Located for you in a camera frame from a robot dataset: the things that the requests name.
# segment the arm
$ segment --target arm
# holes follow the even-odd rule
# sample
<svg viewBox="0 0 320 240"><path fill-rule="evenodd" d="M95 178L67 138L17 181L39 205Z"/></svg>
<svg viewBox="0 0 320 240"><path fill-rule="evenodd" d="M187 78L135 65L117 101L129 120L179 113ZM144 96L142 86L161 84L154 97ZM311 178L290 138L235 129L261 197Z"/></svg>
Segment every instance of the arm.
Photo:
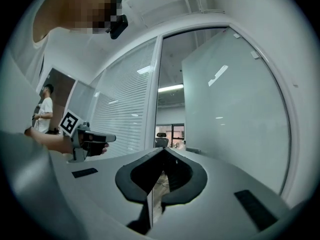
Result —
<svg viewBox="0 0 320 240"><path fill-rule="evenodd" d="M72 154L73 153L73 145L70 137L61 136L61 135L50 135L37 131L35 128L30 127L27 129L24 134L28 137L33 138L38 143L45 145L48 150L58 151L62 154ZM107 152L107 147L109 145L106 144L105 148L102 150L102 154Z"/></svg>
<svg viewBox="0 0 320 240"><path fill-rule="evenodd" d="M35 114L34 119L38 120L39 118L42 119L51 119L53 118L54 114L53 113L45 113L45 114Z"/></svg>

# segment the black chair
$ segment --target black chair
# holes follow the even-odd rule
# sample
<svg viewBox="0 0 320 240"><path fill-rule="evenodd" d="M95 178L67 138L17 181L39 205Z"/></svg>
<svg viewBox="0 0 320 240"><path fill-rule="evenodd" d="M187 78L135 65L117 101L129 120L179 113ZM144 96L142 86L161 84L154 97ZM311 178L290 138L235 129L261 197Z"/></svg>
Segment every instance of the black chair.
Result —
<svg viewBox="0 0 320 240"><path fill-rule="evenodd" d="M156 136L159 138L155 138L154 147L155 148L166 148L168 146L168 142L169 142L169 139L166 138L167 134L159 132L159 133L157 133Z"/></svg>

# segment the metal frame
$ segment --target metal frame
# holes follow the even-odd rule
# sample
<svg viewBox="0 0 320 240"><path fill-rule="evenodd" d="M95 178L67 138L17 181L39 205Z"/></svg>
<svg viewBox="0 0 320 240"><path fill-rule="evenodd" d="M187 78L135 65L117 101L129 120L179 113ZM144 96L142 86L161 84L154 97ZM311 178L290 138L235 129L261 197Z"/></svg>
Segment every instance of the metal frame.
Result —
<svg viewBox="0 0 320 240"><path fill-rule="evenodd" d="M174 134L175 134L175 131L174 131L175 126L177 126L177 127L183 126L183 128L185 128L185 124L184 123L171 124L171 147L174 144L174 140L183 140L183 141L185 140L185 138L175 138L175 136L174 136Z"/></svg>
<svg viewBox="0 0 320 240"><path fill-rule="evenodd" d="M281 190L279 191L279 195L283 199L287 199L289 196L289 192L293 185L294 176L297 170L298 165L298 156L299 156L299 126L298 126L298 115L294 106L293 98L290 94L289 87L286 84L285 76L280 71L279 68L276 67L275 63L272 61L271 57L267 55L267 53L258 46L258 44L237 24L233 24L231 22L219 22L219 23L195 23L193 25L189 25L186 27L181 27L177 29L173 29L166 33L160 34L157 36L156 40L156 49L154 51L154 63L152 66L152 86L150 88L150 96L149 96L149 105L148 105L148 119L147 119L147 129L146 129L146 139L145 139L145 148L150 149L153 148L154 145L154 136L156 129L156 112L157 112L157 101L158 101L158 84L159 84L159 76L160 76L160 61L162 54L162 44L164 38L168 38L174 35L182 34L190 31L197 31L203 29L213 29L213 28L227 28L230 27L239 35L241 35L261 56L262 60L268 67L269 71L273 75L276 84L280 90L280 94L282 95L283 102L285 104L285 109L288 118L289 124L289 154L288 154L288 163L286 168L286 173L284 176L283 184Z"/></svg>

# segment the black slot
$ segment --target black slot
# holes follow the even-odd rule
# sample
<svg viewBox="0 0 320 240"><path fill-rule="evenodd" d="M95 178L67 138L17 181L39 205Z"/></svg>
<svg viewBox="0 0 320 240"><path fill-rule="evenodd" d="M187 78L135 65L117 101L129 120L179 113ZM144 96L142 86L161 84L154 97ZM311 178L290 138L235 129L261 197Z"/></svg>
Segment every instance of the black slot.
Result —
<svg viewBox="0 0 320 240"><path fill-rule="evenodd" d="M260 231L277 222L277 219L249 190L239 191L234 195Z"/></svg>
<svg viewBox="0 0 320 240"><path fill-rule="evenodd" d="M80 177L84 177L90 174L95 174L97 173L97 169L95 168L90 168L90 169L85 169L85 170L78 170L78 171L74 171L72 174L75 178L80 178Z"/></svg>

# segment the black rubber pad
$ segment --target black rubber pad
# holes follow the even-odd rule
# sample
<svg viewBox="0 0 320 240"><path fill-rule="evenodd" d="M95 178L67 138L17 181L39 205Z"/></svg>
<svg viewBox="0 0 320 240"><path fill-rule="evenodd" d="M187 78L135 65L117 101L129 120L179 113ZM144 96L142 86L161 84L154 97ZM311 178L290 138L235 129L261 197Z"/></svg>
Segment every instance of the black rubber pad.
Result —
<svg viewBox="0 0 320 240"><path fill-rule="evenodd" d="M207 185L208 176L200 164L163 147L121 167L115 183L128 201L145 204L163 171L170 193L161 198L162 207L187 204Z"/></svg>
<svg viewBox="0 0 320 240"><path fill-rule="evenodd" d="M80 177L84 177L90 174L95 174L97 173L97 169L95 168L90 168L90 169L85 169L85 170L78 170L78 171L74 171L72 174L75 178L80 178Z"/></svg>
<svg viewBox="0 0 320 240"><path fill-rule="evenodd" d="M249 190L236 192L234 195L260 231L277 222L277 219Z"/></svg>

